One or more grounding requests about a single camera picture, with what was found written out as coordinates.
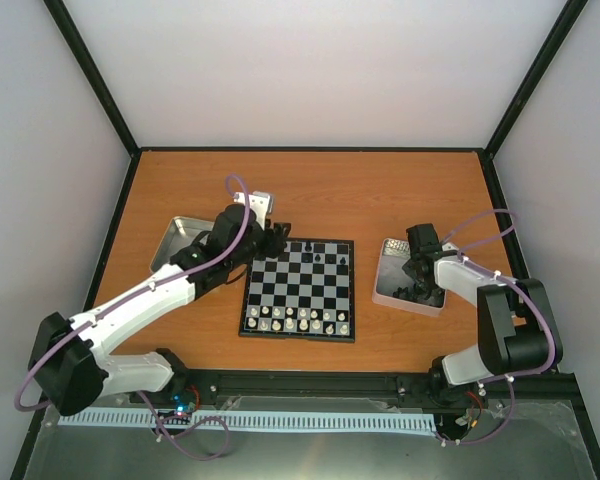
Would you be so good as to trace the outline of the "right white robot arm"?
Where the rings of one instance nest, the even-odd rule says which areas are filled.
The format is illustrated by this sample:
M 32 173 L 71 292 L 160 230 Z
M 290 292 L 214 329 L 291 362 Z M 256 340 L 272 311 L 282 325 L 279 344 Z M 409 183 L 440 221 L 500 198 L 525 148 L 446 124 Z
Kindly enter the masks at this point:
M 563 345 L 543 283 L 514 279 L 469 259 L 439 239 L 434 226 L 406 230 L 409 258 L 402 270 L 412 284 L 400 296 L 423 306 L 440 306 L 452 292 L 476 308 L 477 342 L 438 357 L 429 370 L 430 393 L 444 402 L 452 389 L 542 374 L 563 357 Z

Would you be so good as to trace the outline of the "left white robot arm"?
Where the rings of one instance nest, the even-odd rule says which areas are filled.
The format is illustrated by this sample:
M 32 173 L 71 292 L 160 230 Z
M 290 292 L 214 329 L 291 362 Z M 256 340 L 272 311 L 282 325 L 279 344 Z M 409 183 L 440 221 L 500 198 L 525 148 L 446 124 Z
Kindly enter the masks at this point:
M 155 320 L 226 284 L 236 268 L 279 256 L 291 226 L 273 223 L 267 215 L 258 201 L 235 202 L 205 236 L 196 236 L 130 290 L 70 318 L 58 312 L 44 318 L 27 373 L 46 398 L 41 405 L 72 416 L 120 393 L 155 392 L 166 402 L 181 400 L 188 378 L 170 353 L 118 355 L 115 350 Z

